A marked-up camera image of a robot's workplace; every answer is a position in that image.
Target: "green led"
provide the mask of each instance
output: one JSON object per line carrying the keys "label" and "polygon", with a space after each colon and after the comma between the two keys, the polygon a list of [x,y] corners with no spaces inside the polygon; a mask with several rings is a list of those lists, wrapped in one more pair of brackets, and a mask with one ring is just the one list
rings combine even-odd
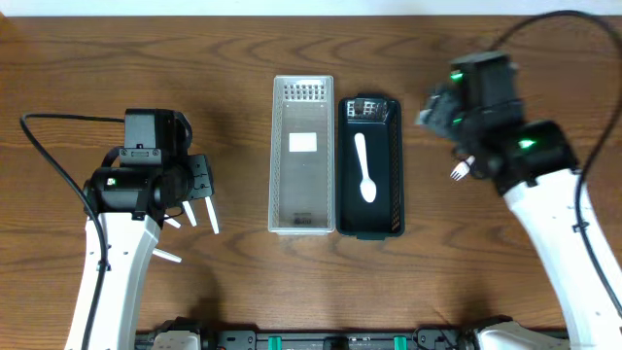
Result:
{"label": "green led", "polygon": [[522,139],[522,140],[518,141],[518,146],[520,146],[520,148],[525,150],[525,149],[528,149],[531,146],[533,146],[535,143],[536,143],[536,141],[534,141],[534,140]]}
{"label": "green led", "polygon": [[449,78],[451,78],[451,80],[453,80],[454,82],[458,82],[463,78],[463,75],[464,73],[461,71],[453,71],[451,72]]}

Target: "white plastic fork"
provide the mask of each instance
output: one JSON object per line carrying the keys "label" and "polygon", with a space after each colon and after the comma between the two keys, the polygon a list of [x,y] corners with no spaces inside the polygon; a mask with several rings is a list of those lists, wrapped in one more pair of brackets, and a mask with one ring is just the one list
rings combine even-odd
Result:
{"label": "white plastic fork", "polygon": [[456,167],[454,168],[454,171],[451,172],[449,177],[451,177],[452,180],[455,181],[462,180],[462,178],[464,178],[468,174],[470,170],[470,165],[473,164],[474,161],[475,157],[470,156],[466,160],[459,162],[458,165],[456,165]]}

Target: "wooden table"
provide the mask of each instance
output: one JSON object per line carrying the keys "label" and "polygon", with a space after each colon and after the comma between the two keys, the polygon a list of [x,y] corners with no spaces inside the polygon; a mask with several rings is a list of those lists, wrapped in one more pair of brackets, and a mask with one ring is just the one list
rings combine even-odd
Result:
{"label": "wooden table", "polygon": [[[0,348],[60,348],[78,294],[85,214],[21,133],[25,112],[122,117],[128,107],[190,117],[194,153],[214,170],[222,233],[166,227],[139,329],[176,316],[262,330],[411,329],[507,314],[528,327],[564,320],[527,234],[489,182],[454,183],[451,144],[413,125],[447,62],[485,50],[516,17],[5,18],[0,26]],[[622,26],[622,20],[614,20]],[[585,158],[620,73],[606,36],[555,19],[506,49],[521,67],[530,119],[553,119]],[[380,91],[403,107],[406,232],[365,242],[266,230],[272,82],[330,74],[340,99]],[[119,125],[33,121],[79,184],[122,144]],[[622,256],[622,133],[590,178],[601,224]]]}

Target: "white sticker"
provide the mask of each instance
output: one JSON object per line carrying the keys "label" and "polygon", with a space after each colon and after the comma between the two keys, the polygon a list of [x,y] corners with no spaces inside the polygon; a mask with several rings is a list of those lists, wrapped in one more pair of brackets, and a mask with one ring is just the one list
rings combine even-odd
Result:
{"label": "white sticker", "polygon": [[318,135],[315,132],[291,133],[290,152],[318,152]]}

